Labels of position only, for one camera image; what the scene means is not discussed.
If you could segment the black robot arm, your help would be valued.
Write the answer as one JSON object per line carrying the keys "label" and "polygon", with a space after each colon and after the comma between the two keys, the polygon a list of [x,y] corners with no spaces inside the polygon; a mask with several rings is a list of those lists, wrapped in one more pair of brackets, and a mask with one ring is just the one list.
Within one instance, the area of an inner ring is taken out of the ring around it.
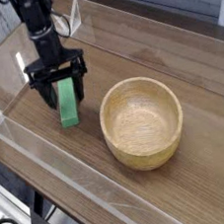
{"label": "black robot arm", "polygon": [[38,58],[26,66],[24,72],[30,78],[29,85],[36,89],[46,104],[57,107],[57,94],[53,82],[72,79],[79,101],[84,100],[83,77],[87,66],[81,48],[65,48],[60,42],[51,14],[51,0],[10,0],[20,20],[28,29],[28,37],[34,43]]}

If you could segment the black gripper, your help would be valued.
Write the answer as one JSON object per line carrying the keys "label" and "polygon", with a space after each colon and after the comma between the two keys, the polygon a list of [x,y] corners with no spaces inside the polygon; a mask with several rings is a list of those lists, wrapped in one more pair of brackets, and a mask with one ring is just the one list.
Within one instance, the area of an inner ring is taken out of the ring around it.
{"label": "black gripper", "polygon": [[71,77],[76,97],[83,101],[83,77],[87,73],[84,51],[81,48],[65,48],[55,27],[50,27],[42,33],[29,32],[29,37],[38,53],[38,58],[24,68],[30,78],[31,88],[36,89],[45,103],[55,110],[58,99],[52,83]]}

